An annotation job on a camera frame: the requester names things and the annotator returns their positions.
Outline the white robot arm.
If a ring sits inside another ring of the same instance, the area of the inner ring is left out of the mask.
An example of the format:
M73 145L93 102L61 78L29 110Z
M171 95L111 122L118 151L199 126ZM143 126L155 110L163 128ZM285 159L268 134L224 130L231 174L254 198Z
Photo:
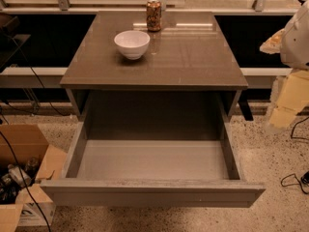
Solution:
M309 1L305 1L286 26L260 46L263 53L279 53L283 64L292 69L279 90L268 124L288 127L309 104Z

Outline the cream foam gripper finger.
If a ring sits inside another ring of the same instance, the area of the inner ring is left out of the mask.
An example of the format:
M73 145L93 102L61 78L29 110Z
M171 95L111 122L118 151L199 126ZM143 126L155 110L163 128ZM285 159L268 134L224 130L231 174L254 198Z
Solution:
M278 30L271 37L269 37L260 46L260 51L266 54L275 54L280 52L282 36L284 34L284 29Z

